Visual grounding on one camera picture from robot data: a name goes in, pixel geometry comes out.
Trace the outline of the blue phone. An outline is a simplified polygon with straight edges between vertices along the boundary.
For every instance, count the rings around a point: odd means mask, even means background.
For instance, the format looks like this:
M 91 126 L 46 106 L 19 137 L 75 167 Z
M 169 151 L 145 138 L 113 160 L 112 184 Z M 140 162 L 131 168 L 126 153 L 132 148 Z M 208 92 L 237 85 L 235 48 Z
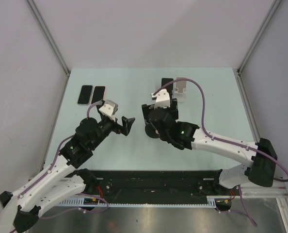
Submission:
M 83 85 L 80 90 L 79 98 L 77 101 L 78 105 L 88 105 L 90 102 L 93 86 Z

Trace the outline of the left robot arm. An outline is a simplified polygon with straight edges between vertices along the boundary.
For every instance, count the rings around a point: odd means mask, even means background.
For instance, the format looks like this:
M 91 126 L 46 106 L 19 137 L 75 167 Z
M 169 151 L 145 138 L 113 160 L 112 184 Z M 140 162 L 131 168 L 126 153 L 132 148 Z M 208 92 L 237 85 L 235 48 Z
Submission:
M 87 169 L 79 167 L 92 157 L 93 151 L 112 132 L 127 136 L 135 118 L 103 116 L 101 121 L 83 119 L 73 136 L 63 140 L 52 163 L 14 192 L 0 194 L 3 210 L 0 214 L 0 233 L 23 233 L 40 217 L 61 201 L 80 193 L 91 194 L 96 178 Z

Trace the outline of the black round phone stand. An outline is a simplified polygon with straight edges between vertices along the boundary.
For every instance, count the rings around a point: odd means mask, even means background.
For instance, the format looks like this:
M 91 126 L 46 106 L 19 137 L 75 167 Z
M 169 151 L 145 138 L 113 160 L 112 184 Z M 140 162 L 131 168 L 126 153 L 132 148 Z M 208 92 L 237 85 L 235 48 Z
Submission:
M 154 128 L 153 125 L 151 125 L 151 124 L 146 124 L 144 129 L 145 129 L 145 133 L 146 133 L 146 135 L 147 135 L 148 137 L 154 138 L 154 139 L 157 139 L 157 138 L 160 137 L 159 134 L 156 134 L 156 133 L 155 133 L 155 128 Z

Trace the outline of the pink case phone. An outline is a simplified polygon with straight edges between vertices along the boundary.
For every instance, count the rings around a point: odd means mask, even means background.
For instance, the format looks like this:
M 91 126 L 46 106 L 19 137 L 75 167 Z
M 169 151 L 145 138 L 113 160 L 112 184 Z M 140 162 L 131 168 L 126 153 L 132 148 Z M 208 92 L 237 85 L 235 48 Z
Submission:
M 92 95 L 91 104 L 102 100 L 105 96 L 105 90 L 106 90 L 105 86 L 95 86 L 93 95 Z

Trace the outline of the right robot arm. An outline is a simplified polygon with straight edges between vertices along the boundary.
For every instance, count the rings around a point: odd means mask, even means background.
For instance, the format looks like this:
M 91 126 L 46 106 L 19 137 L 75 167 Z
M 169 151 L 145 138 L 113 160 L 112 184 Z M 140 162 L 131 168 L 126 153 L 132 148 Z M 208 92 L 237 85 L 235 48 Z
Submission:
M 171 100 L 166 108 L 143 104 L 142 113 L 149 137 L 165 141 L 179 150 L 203 150 L 239 162 L 238 166 L 218 171 L 218 177 L 212 183 L 216 194 L 223 195 L 230 188 L 248 182 L 272 187 L 277 154 L 270 140 L 234 140 L 206 133 L 196 124 L 178 121 L 177 100 Z

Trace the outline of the white phone stand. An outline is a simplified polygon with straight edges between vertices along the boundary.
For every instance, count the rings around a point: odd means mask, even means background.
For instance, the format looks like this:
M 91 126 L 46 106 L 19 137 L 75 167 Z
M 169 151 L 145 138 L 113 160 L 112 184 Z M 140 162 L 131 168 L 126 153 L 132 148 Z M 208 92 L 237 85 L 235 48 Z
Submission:
M 177 99 L 178 103 L 184 103 L 186 101 L 187 80 L 184 77 L 176 77 L 174 83 L 173 97 Z

